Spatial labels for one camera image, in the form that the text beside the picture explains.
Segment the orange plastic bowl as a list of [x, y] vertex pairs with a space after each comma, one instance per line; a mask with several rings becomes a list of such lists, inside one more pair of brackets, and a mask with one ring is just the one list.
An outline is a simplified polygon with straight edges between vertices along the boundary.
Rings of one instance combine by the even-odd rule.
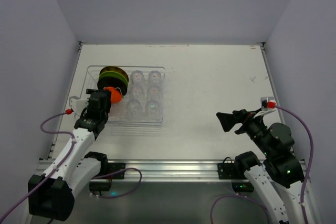
[[108, 90], [111, 92], [111, 103], [112, 104], [121, 102], [122, 94], [120, 93], [119, 89], [115, 87], [105, 87], [104, 90]]

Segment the black plate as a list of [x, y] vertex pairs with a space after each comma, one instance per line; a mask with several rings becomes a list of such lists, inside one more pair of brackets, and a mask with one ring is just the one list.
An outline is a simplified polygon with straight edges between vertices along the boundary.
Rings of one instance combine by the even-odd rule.
[[125, 96], [128, 90], [128, 83], [124, 79], [117, 77], [103, 77], [98, 80], [97, 87], [99, 90], [103, 90], [106, 87], [119, 88], [121, 95]]

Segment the lime green plate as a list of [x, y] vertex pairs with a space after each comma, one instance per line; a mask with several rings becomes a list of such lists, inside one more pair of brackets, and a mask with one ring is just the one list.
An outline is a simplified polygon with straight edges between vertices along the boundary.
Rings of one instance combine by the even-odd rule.
[[108, 71], [108, 72], [105, 72], [105, 73], [99, 75], [99, 79], [101, 79], [103, 77], [117, 77], [117, 78], [121, 78], [121, 79], [124, 79], [129, 84], [129, 82], [127, 81], [127, 79], [123, 75], [121, 75], [121, 74], [119, 74], [117, 72]]

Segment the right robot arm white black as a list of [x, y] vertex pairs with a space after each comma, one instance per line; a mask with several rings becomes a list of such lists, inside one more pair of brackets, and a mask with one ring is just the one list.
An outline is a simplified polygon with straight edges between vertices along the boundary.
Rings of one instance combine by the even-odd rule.
[[240, 124], [235, 134], [247, 134], [265, 155], [261, 162], [254, 152], [245, 152], [236, 156], [233, 164], [259, 195], [259, 206], [269, 223], [321, 223], [307, 191], [310, 166], [303, 169], [291, 151], [295, 143], [291, 129], [282, 123], [264, 124], [263, 117], [274, 111], [260, 108], [216, 114], [224, 132]]

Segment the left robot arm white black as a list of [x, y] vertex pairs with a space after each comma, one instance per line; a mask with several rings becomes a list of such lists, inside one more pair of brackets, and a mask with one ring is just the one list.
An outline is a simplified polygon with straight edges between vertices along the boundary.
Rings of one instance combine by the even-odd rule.
[[85, 157], [108, 121], [109, 90], [88, 89], [87, 106], [75, 122], [70, 139], [53, 163], [28, 182], [28, 209], [33, 216], [65, 221], [78, 193], [101, 170], [101, 161]]

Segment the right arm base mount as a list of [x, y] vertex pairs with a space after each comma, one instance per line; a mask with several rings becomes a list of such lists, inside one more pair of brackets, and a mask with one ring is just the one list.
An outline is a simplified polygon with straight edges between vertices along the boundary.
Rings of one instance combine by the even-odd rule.
[[231, 188], [238, 194], [251, 194], [254, 192], [253, 185], [236, 168], [232, 158], [226, 157], [223, 161], [217, 163], [218, 179], [228, 180]]

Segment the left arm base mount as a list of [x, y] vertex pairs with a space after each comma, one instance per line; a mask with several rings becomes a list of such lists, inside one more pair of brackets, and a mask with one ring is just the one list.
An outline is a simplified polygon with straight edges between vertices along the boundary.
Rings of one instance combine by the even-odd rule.
[[116, 175], [107, 175], [125, 168], [126, 163], [107, 162], [105, 168], [103, 168], [103, 170], [100, 171], [97, 175], [94, 175], [92, 180], [89, 182], [89, 191], [93, 194], [98, 194], [100, 196], [102, 195], [102, 193], [108, 192], [112, 187], [113, 180], [124, 179], [125, 172], [121, 172]]

